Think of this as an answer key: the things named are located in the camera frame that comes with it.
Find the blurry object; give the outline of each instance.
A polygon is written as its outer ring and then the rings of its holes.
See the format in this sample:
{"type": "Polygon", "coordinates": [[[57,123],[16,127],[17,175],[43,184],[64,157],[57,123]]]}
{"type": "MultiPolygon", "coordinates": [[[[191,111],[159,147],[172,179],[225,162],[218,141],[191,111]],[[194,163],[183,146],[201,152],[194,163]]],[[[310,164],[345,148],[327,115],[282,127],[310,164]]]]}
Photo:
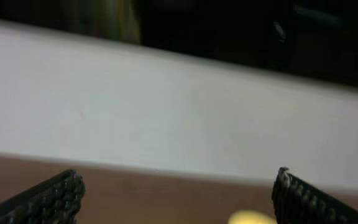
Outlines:
{"type": "Polygon", "coordinates": [[[139,25],[128,0],[0,0],[0,19],[140,43],[139,25]]]}
{"type": "Polygon", "coordinates": [[[66,170],[0,203],[0,224],[75,223],[84,194],[82,177],[74,170],[66,170]]]}
{"type": "Polygon", "coordinates": [[[259,212],[239,211],[230,216],[228,224],[276,224],[276,222],[259,212]]]}
{"type": "Polygon", "coordinates": [[[278,172],[272,194],[278,224],[358,223],[358,211],[289,173],[278,172]]]}

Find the black object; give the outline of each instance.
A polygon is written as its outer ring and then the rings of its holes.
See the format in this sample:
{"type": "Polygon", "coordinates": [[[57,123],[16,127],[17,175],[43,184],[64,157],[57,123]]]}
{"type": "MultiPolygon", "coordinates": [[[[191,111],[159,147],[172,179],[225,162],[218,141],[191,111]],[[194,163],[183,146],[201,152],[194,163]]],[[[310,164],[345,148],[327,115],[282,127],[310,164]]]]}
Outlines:
{"type": "Polygon", "coordinates": [[[0,224],[75,223],[84,194],[82,176],[75,170],[66,170],[0,203],[0,224]]]}
{"type": "Polygon", "coordinates": [[[278,224],[358,223],[358,211],[280,168],[272,200],[278,224]]]}

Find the brown tabletop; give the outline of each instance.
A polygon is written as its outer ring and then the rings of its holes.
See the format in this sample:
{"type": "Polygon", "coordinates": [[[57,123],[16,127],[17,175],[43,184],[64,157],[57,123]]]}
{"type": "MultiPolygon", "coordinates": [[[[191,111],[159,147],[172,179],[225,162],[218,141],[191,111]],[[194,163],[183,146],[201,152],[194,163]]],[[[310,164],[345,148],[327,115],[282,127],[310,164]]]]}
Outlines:
{"type": "MultiPolygon", "coordinates": [[[[227,223],[233,212],[249,209],[274,217],[269,185],[9,157],[0,157],[0,202],[69,168],[86,184],[80,223],[227,223]]],[[[358,209],[358,195],[334,195],[358,209]]]]}

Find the dark background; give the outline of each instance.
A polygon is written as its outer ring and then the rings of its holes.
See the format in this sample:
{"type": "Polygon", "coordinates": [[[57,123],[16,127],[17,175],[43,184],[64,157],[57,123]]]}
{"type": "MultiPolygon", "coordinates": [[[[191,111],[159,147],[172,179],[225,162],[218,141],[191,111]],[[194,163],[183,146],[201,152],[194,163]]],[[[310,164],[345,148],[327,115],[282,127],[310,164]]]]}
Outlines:
{"type": "MultiPolygon", "coordinates": [[[[0,19],[73,32],[67,16],[72,1],[0,0],[0,19]]],[[[102,7],[97,1],[76,1],[82,6],[79,11],[102,7]]],[[[128,3],[144,46],[358,86],[358,1],[128,3]],[[274,24],[284,30],[285,38],[274,24]]],[[[95,11],[76,22],[94,26],[98,20],[95,11]]],[[[100,32],[75,32],[108,38],[100,32]]]]}

